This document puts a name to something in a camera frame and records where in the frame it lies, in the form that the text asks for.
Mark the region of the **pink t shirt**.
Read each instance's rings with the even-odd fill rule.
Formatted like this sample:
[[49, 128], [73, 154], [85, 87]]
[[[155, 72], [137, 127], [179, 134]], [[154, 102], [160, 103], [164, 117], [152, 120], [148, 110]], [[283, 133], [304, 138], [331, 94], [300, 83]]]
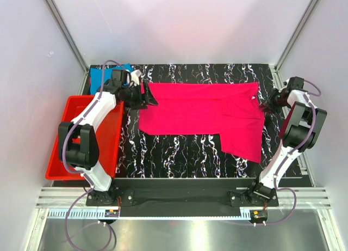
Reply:
[[218, 134], [223, 152], [261, 163], [264, 113], [257, 82], [150, 88], [158, 105], [140, 111], [139, 130], [153, 136]]

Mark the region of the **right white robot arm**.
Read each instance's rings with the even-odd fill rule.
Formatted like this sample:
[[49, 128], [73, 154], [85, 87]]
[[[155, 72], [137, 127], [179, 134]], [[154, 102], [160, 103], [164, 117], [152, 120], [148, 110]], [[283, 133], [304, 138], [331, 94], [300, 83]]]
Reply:
[[284, 87], [275, 89], [260, 106], [265, 113], [277, 113], [283, 107], [288, 107], [290, 111], [281, 128], [280, 144], [275, 155], [243, 194], [253, 206], [261, 206], [276, 198], [279, 182], [287, 169], [319, 138], [327, 111], [315, 106], [311, 97], [319, 97], [321, 90], [316, 85], [313, 87], [317, 93], [305, 90], [307, 82], [297, 76], [287, 79]]

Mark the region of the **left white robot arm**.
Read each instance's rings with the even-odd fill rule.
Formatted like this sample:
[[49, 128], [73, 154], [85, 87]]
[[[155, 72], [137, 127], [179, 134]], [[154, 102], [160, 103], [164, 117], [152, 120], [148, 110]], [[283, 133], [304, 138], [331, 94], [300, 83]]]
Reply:
[[59, 159], [70, 174], [78, 174], [90, 185], [89, 195], [105, 205], [117, 200], [113, 180], [100, 163], [96, 131], [104, 118], [124, 102], [130, 109], [146, 109], [158, 105], [140, 70], [112, 69], [111, 78], [102, 84], [87, 107], [71, 121], [58, 127]]

